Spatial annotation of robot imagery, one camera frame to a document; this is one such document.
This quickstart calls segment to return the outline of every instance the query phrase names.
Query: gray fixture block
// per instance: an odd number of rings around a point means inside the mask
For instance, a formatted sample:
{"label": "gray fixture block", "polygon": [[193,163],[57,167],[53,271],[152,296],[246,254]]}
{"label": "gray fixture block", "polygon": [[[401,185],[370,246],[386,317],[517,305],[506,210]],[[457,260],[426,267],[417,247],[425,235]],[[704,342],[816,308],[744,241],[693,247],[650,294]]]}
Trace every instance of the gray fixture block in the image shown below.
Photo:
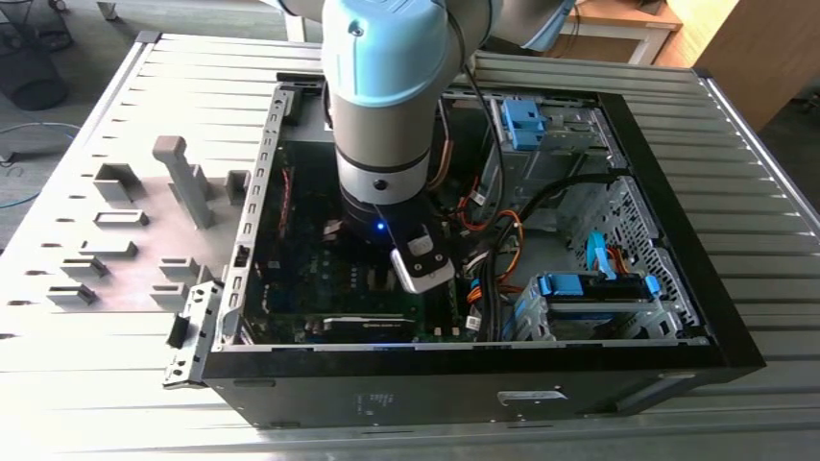
{"label": "gray fixture block", "polygon": [[60,270],[68,277],[96,277],[100,278],[108,274],[105,264],[96,256],[76,256],[66,257],[60,263]]}
{"label": "gray fixture block", "polygon": [[140,209],[125,211],[100,211],[93,217],[100,228],[137,228],[148,224],[148,216]]}
{"label": "gray fixture block", "polygon": [[246,185],[250,174],[246,170],[230,170],[225,176],[225,193],[230,205],[241,206],[245,203]]}
{"label": "gray fixture block", "polygon": [[212,224],[213,214],[208,208],[200,183],[197,183],[190,165],[184,157],[185,148],[186,144],[181,136],[158,136],[153,144],[153,158],[161,161],[168,168],[177,196],[197,229],[206,229]]}
{"label": "gray fixture block", "polygon": [[130,202],[128,191],[140,185],[128,163],[102,163],[93,175],[93,185],[106,202]]}
{"label": "gray fixture block", "polygon": [[181,310],[188,299],[188,285],[182,282],[152,285],[148,295],[164,309]]}
{"label": "gray fixture block", "polygon": [[158,270],[166,279],[194,279],[200,273],[200,265],[192,257],[162,257]]}
{"label": "gray fixture block", "polygon": [[49,287],[46,298],[60,307],[89,305],[96,299],[93,291],[81,283],[70,283],[66,285],[54,285]]}
{"label": "gray fixture block", "polygon": [[133,257],[136,253],[137,246],[130,240],[85,240],[80,245],[81,255]]}
{"label": "gray fixture block", "polygon": [[[205,195],[205,200],[209,200],[213,194],[210,191],[210,184],[208,183],[208,178],[205,178],[205,172],[202,171],[202,167],[200,165],[190,165],[190,174],[193,175],[193,181],[196,182],[197,187]],[[174,198],[177,199],[177,202],[180,202],[181,196],[177,192],[177,187],[172,182],[168,182],[168,187],[170,187],[170,191],[174,194]]]}
{"label": "gray fixture block", "polygon": [[200,267],[200,273],[196,276],[196,284],[198,285],[200,283],[206,283],[213,280],[213,274],[210,273],[210,269],[208,269],[208,266]]}

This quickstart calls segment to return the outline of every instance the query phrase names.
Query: power supply cable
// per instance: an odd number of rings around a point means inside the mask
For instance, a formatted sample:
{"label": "power supply cable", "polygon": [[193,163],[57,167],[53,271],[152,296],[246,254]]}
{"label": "power supply cable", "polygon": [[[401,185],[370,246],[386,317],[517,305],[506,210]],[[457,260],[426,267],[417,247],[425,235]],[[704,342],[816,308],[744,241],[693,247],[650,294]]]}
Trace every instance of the power supply cable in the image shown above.
{"label": "power supply cable", "polygon": [[[466,65],[464,66],[464,75],[466,75],[466,80],[470,84],[470,88],[473,89],[473,93],[476,94],[477,101],[480,102],[481,110],[484,112],[484,118],[486,118],[486,126],[489,127],[489,132],[492,134],[493,148],[496,152],[496,161],[498,163],[498,168],[497,168],[498,197],[496,199],[496,204],[493,206],[489,219],[497,220],[500,217],[498,213],[501,212],[501,208],[504,206],[504,187],[505,187],[504,152],[501,151],[501,137],[498,136],[498,131],[494,128],[492,112],[489,111],[489,105],[486,104],[486,100],[484,99],[484,93],[477,87],[476,76],[473,75],[473,71]],[[490,192],[492,190],[489,190],[486,193],[486,200],[490,199]]]}

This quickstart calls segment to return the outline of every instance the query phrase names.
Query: desk leg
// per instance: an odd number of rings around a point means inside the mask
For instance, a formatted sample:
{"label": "desk leg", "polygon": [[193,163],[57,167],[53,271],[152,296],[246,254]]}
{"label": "desk leg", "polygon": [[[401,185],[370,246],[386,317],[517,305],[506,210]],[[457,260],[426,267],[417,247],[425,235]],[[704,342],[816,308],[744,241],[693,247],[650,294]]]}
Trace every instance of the desk leg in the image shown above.
{"label": "desk leg", "polygon": [[97,2],[97,8],[106,21],[116,21],[118,15],[116,14],[116,3],[113,2]]}
{"label": "desk leg", "polygon": [[284,30],[286,31],[286,41],[308,41],[305,37],[305,18],[285,14]]}
{"label": "desk leg", "polygon": [[657,53],[661,51],[668,36],[669,31],[665,29],[646,29],[645,37],[629,58],[629,64],[650,65],[654,62]]}

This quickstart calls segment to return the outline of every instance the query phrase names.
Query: robotic arm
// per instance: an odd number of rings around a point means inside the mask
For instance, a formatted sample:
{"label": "robotic arm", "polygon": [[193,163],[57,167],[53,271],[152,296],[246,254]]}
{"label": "robotic arm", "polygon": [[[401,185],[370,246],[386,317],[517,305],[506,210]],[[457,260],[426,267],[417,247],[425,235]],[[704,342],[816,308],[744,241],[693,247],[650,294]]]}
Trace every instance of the robotic arm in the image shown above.
{"label": "robotic arm", "polygon": [[392,245],[405,289],[421,293],[454,274],[426,206],[436,104],[494,34],[544,50],[574,0],[268,0],[322,23],[345,222]]}

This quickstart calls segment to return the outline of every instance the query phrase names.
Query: slotted metal table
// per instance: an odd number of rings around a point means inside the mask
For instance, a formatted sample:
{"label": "slotted metal table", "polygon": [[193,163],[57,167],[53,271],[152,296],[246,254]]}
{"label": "slotted metal table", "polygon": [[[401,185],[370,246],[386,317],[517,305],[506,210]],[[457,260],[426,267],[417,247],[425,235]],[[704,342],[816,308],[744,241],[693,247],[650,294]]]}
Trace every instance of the slotted metal table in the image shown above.
{"label": "slotted metal table", "polygon": [[[148,295],[169,281],[162,257],[228,261],[238,208],[221,182],[257,153],[276,71],[320,72],[305,43],[141,35],[0,259],[0,394],[8,453],[237,453],[242,459],[748,459],[808,457],[820,440],[817,215],[709,78],[681,69],[476,55],[482,85],[620,93],[768,360],[762,371],[697,389],[641,415],[537,423],[257,431],[210,390],[164,391],[173,308]],[[150,156],[158,134],[188,141],[212,183],[214,225],[194,230]],[[142,182],[142,227],[101,228],[92,184],[101,164]],[[74,281],[64,258],[100,256],[110,272],[78,280],[90,305],[56,306]]]}

